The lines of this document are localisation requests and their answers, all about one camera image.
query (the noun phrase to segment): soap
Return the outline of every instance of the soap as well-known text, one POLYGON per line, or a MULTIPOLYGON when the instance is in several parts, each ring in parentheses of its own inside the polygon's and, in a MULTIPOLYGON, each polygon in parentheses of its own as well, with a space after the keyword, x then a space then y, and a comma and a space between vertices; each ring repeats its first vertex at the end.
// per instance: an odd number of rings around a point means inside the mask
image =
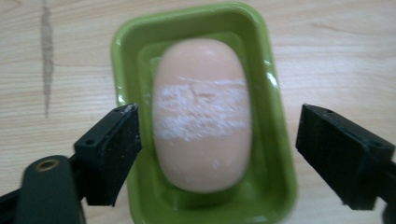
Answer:
POLYGON ((248 166, 252 132, 235 52, 204 38, 168 48, 154 79, 152 122, 158 162, 173 185, 197 193, 235 185, 248 166))

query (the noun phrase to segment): green soap dish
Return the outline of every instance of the green soap dish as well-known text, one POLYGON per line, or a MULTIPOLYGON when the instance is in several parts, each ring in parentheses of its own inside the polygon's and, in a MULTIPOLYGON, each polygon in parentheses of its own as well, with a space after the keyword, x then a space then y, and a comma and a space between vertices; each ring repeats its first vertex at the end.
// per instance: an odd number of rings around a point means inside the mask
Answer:
POLYGON ((119 105, 139 105, 143 150, 127 179, 134 223, 276 223, 292 208, 296 184, 266 26, 252 7, 228 2, 128 21, 112 44, 119 105), (163 52, 195 37, 228 44, 244 66, 252 110, 252 149, 244 178, 198 194, 166 180, 152 138, 151 92, 163 52))

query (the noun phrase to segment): wooden surface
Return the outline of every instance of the wooden surface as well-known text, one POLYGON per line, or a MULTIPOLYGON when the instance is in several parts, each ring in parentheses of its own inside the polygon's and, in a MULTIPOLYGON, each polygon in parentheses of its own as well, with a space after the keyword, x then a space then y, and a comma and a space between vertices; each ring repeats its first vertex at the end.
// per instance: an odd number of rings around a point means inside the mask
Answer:
MULTIPOLYGON (((42 157, 72 145, 116 106, 110 42, 129 19, 218 1, 0 0, 0 195, 42 157)), ((396 143, 396 2, 252 0, 272 39, 294 146, 301 105, 328 107, 396 143)), ((343 206, 291 147, 299 196, 285 223, 381 223, 343 206)), ((89 224, 133 223, 126 188, 89 224)))

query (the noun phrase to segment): black plastic bracket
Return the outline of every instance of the black plastic bracket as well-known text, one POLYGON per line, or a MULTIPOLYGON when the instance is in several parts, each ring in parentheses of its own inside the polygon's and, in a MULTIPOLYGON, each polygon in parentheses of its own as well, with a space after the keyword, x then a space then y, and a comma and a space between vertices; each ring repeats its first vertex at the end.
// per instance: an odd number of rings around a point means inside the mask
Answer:
POLYGON ((111 110, 70 159, 50 156, 26 168, 21 188, 0 197, 0 224, 85 223, 79 201, 114 206, 141 148, 137 105, 111 110))
POLYGON ((303 105, 296 147, 354 210, 373 210, 377 196, 388 203, 384 223, 396 223, 395 146, 337 113, 303 105))

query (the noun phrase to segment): dark stain on wood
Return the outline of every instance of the dark stain on wood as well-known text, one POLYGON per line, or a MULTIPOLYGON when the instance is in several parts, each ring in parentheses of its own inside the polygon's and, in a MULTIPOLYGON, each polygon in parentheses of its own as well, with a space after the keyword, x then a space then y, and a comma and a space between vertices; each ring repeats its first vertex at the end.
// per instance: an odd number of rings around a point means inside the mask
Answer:
POLYGON ((53 43, 52 27, 50 25, 50 9, 47 1, 43 1, 43 14, 41 16, 41 52, 43 57, 43 84, 45 100, 45 116, 50 114, 50 95, 53 79, 53 43))

